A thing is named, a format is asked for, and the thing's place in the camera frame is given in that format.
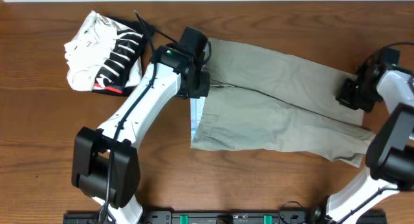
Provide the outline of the khaki green shorts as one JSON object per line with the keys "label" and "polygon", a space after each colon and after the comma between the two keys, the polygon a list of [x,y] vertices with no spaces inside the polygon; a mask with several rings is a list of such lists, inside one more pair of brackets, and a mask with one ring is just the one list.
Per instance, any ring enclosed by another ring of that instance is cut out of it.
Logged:
{"label": "khaki green shorts", "polygon": [[191,102],[191,147],[307,151],[360,166],[374,133],[336,93],[350,74],[246,43],[210,39],[210,92]]}

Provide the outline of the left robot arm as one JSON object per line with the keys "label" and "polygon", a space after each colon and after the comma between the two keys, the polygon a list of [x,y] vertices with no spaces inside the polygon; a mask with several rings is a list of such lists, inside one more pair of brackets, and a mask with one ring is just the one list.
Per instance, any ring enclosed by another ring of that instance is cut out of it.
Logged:
{"label": "left robot arm", "polygon": [[202,67],[211,45],[161,46],[142,81],[122,106],[97,129],[83,127],[74,141],[72,183],[100,204],[92,213],[66,213],[64,223],[139,223],[138,148],[162,108],[174,96],[206,97],[210,75]]}

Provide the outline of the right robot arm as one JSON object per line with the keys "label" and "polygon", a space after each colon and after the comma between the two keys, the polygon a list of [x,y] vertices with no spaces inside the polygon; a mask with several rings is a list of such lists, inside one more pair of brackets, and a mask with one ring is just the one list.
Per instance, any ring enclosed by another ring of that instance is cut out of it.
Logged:
{"label": "right robot arm", "polygon": [[395,194],[413,191],[413,72],[392,65],[376,91],[389,118],[369,145],[365,167],[342,190],[329,196],[314,223],[387,223],[385,212],[373,207]]}

